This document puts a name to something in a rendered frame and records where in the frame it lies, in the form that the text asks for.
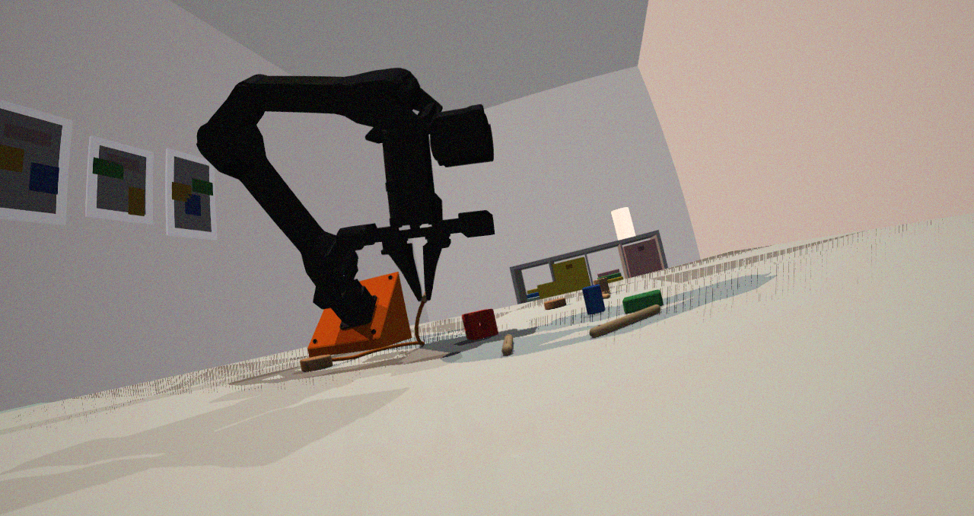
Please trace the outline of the dark blue cylinder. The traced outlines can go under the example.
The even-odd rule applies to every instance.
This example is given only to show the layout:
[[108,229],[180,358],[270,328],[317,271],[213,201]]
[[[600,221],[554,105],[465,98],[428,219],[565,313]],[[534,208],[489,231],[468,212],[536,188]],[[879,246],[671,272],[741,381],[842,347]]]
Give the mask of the dark blue cylinder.
[[588,314],[601,314],[606,310],[600,285],[591,285],[582,288],[582,295],[585,300]]

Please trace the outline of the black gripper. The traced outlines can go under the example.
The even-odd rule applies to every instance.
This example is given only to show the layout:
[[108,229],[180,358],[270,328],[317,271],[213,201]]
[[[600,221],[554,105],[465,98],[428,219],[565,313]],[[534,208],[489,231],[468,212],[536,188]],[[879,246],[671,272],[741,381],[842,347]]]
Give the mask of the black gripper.
[[[453,220],[439,220],[436,211],[434,175],[432,170],[403,170],[386,175],[390,226],[376,224],[340,228],[336,236],[337,252],[361,251],[364,246],[382,242],[380,255],[389,255],[403,273],[418,301],[423,298],[410,238],[425,237],[423,246],[424,283],[427,301],[431,300],[438,258],[441,249],[451,244],[451,233],[466,237],[495,234],[493,215],[487,210],[459,213]],[[421,222],[432,227],[420,228]],[[410,229],[399,231],[403,225]]]

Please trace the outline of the green rectangular block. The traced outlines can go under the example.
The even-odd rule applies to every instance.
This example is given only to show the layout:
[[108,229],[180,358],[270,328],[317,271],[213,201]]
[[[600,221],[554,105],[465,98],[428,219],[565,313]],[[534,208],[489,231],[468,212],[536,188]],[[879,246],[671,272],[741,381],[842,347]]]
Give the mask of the green rectangular block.
[[635,312],[646,307],[653,307],[655,304],[662,307],[661,291],[658,288],[657,290],[648,291],[648,293],[630,295],[630,297],[625,297],[622,303],[624,314],[635,314]]

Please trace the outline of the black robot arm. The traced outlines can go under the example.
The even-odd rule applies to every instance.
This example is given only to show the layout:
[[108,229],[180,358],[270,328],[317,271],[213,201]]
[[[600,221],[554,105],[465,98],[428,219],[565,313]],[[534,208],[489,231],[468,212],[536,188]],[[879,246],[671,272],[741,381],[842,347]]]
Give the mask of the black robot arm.
[[219,172],[239,179],[299,249],[316,285],[314,304],[333,309],[344,330],[369,324],[378,297],[355,279],[356,251],[337,252],[337,235],[321,229],[272,168],[256,124],[265,111],[345,115],[373,127],[365,139],[383,145],[385,175],[432,170],[431,152],[445,168],[492,162],[492,129],[483,105],[442,110],[403,68],[345,77],[259,73],[235,85],[199,127],[197,148]]

